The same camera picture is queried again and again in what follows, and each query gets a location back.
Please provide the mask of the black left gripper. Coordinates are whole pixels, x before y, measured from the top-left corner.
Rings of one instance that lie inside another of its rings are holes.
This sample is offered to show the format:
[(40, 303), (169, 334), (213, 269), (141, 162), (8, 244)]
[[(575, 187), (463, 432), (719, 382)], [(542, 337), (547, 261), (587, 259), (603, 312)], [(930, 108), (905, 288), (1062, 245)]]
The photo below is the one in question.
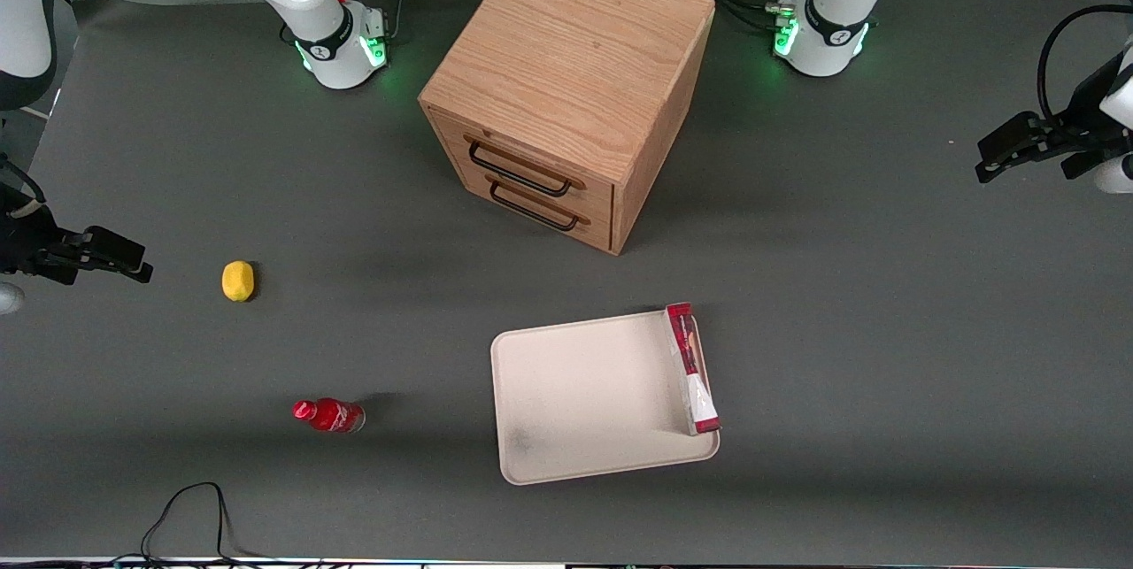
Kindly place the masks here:
[[(1051, 148), (1060, 154), (1074, 153), (1060, 161), (1060, 172), (1068, 181), (1102, 165), (1107, 154), (1128, 153), (1125, 126), (1100, 108), (1118, 74), (1121, 56), (1113, 56), (1079, 82), (1066, 108), (1053, 116)], [(1033, 111), (1022, 111), (976, 143), (980, 154), (976, 179), (991, 182), (1011, 167), (1040, 161), (1043, 146), (1043, 119)]]

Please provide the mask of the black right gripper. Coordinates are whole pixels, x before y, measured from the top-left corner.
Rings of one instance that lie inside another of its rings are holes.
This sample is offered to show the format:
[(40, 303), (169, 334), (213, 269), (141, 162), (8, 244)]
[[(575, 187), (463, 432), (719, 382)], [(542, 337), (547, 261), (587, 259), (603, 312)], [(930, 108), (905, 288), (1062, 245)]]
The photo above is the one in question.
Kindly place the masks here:
[(105, 227), (84, 231), (84, 266), (80, 254), (67, 241), (73, 231), (57, 226), (50, 209), (41, 206), (29, 215), (12, 216), (12, 211), (28, 206), (32, 198), (12, 188), (1, 197), (1, 272), (44, 277), (56, 283), (74, 284), (80, 269), (107, 271), (150, 283), (153, 266), (144, 262), (145, 247), (113, 233)]

